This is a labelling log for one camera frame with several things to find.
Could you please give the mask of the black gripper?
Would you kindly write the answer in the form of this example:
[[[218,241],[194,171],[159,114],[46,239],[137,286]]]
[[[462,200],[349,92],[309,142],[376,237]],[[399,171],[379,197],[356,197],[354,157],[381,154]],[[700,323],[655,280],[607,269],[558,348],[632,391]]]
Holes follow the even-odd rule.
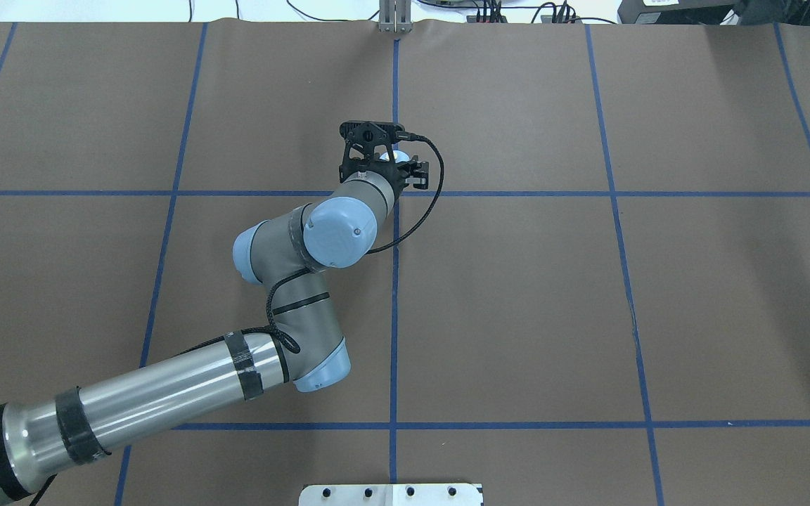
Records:
[[[402,191],[406,186],[425,191],[430,187],[430,163],[420,160],[395,162],[373,158],[347,158],[340,165],[340,183],[356,173],[373,172],[381,176],[393,191]]]

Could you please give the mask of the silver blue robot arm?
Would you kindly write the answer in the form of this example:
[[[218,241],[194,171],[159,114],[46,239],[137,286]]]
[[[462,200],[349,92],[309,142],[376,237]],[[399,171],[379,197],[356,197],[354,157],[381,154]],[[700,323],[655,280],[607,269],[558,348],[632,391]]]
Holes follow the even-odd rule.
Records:
[[[430,165],[399,151],[344,161],[328,198],[261,221],[234,240],[237,272],[266,289],[263,326],[51,400],[0,404],[0,505],[38,500],[72,467],[287,382],[309,393],[346,377],[346,337],[323,274],[376,253],[376,235],[403,189],[429,182]]]

